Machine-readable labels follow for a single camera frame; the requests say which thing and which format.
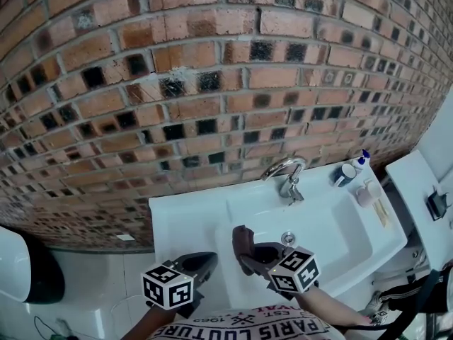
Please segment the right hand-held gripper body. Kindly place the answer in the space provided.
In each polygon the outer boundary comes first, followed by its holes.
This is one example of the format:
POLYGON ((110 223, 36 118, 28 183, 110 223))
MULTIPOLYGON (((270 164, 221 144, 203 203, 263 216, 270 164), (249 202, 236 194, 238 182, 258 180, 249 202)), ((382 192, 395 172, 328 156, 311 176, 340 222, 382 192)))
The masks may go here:
POLYGON ((286 299, 308 291, 321 275, 313 252, 276 242, 256 244, 251 255, 239 256, 239 262, 263 277, 268 282, 268 289, 286 299))

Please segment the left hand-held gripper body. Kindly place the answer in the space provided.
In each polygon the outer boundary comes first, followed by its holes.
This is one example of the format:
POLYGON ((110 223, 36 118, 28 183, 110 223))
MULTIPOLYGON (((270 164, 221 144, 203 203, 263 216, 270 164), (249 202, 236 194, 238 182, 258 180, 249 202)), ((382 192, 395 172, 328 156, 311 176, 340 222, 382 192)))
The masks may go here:
POLYGON ((210 251, 155 264, 141 274, 142 294, 148 306, 176 310, 189 318, 204 298, 199 287, 210 279, 217 264, 217 254, 210 251))

